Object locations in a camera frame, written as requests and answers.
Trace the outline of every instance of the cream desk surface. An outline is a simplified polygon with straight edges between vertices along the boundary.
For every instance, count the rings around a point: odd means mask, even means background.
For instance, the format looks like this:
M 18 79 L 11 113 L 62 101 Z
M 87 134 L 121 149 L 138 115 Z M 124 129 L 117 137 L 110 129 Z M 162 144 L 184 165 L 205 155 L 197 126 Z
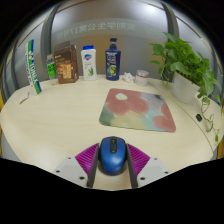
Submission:
M 206 132 L 205 121 L 198 122 L 198 99 L 182 104 L 165 88 L 160 80 L 149 79 L 146 86 L 122 80 L 108 81 L 98 75 L 97 81 L 51 86 L 50 81 L 40 83 L 42 92 L 34 96 L 30 86 L 17 90 L 1 111 L 1 126 L 5 137 L 26 164 L 52 172 L 66 157 L 76 156 L 86 148 L 100 143 L 109 136 L 123 138 L 151 157 L 158 157 L 171 173 L 187 166 L 209 161 L 216 148 L 214 136 Z M 166 101 L 176 132 L 143 131 L 109 127 L 100 124 L 99 117 L 111 88 L 128 89 L 161 95 Z M 29 98 L 22 104 L 19 99 L 26 92 Z M 211 104 L 215 116 L 218 105 Z M 222 127 L 223 119 L 216 121 Z M 106 176 L 97 168 L 93 188 L 104 190 L 130 189 L 128 168 L 118 176 Z

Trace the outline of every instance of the potted plant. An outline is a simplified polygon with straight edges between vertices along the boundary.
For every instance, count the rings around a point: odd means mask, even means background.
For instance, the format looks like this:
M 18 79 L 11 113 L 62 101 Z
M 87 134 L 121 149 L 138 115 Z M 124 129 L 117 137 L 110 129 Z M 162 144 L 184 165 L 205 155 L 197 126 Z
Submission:
M 153 55 L 160 56 L 164 62 L 159 67 L 159 75 L 165 86 L 170 81 L 170 74 L 174 73 L 174 83 L 172 93 L 179 100 L 184 103 L 189 103 L 197 91 L 200 89 L 198 98 L 202 98 L 201 112 L 203 118 L 210 124 L 208 132 L 212 129 L 215 131 L 215 141 L 218 142 L 219 129 L 213 127 L 214 114 L 209 118 L 205 117 L 205 111 L 210 105 L 208 96 L 212 94 L 214 85 L 220 89 L 219 83 L 214 78 L 214 72 L 209 67 L 209 59 L 204 58 L 199 52 L 198 56 L 189 45 L 190 42 L 183 41 L 169 33 L 164 34 L 167 36 L 168 41 L 164 46 L 161 44 L 151 43 L 153 46 Z M 159 61 L 151 61 L 151 63 L 160 65 Z M 219 96 L 215 96 L 221 107 Z

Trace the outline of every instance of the colorful mouse pad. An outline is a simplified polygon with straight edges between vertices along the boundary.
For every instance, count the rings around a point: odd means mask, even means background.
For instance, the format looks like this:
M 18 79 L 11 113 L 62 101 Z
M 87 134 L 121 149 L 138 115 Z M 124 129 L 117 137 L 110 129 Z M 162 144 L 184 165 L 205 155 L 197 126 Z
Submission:
M 120 128 L 176 131 L 173 117 L 161 96 L 124 89 L 110 89 L 99 121 Z

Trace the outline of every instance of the product packaging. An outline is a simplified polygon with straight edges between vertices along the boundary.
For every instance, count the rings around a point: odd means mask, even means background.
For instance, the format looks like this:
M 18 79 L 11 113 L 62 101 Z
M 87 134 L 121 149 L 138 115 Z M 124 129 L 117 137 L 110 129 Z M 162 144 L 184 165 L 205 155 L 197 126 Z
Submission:
M 105 51 L 106 56 L 106 79 L 116 81 L 119 79 L 121 51 L 117 50 L 115 42 L 117 38 L 110 38 L 110 49 Z
M 30 40 L 25 46 L 25 64 L 26 64 L 26 72 L 28 76 L 28 80 L 30 86 L 33 90 L 34 95 L 38 95 L 41 93 L 40 83 L 37 79 L 35 64 L 34 64 L 34 55 L 33 55 L 33 45 L 34 40 Z
M 54 86 L 58 84 L 58 77 L 56 73 L 55 63 L 54 63 L 54 57 L 52 54 L 49 54 L 47 56 L 47 72 L 49 75 L 49 79 L 51 80 L 51 85 Z
M 97 80 L 96 50 L 93 45 L 83 46 L 81 51 L 83 78 L 85 81 Z
M 55 50 L 54 59 L 59 84 L 74 83 L 79 79 L 74 45 Z

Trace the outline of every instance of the blue computer mouse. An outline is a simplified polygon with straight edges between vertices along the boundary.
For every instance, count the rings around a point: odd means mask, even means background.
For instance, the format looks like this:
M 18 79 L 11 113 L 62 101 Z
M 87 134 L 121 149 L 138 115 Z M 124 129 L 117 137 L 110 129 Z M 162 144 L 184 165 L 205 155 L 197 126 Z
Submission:
M 105 174 L 120 174 L 126 161 L 125 141 L 118 137 L 104 138 L 100 146 L 99 160 Z

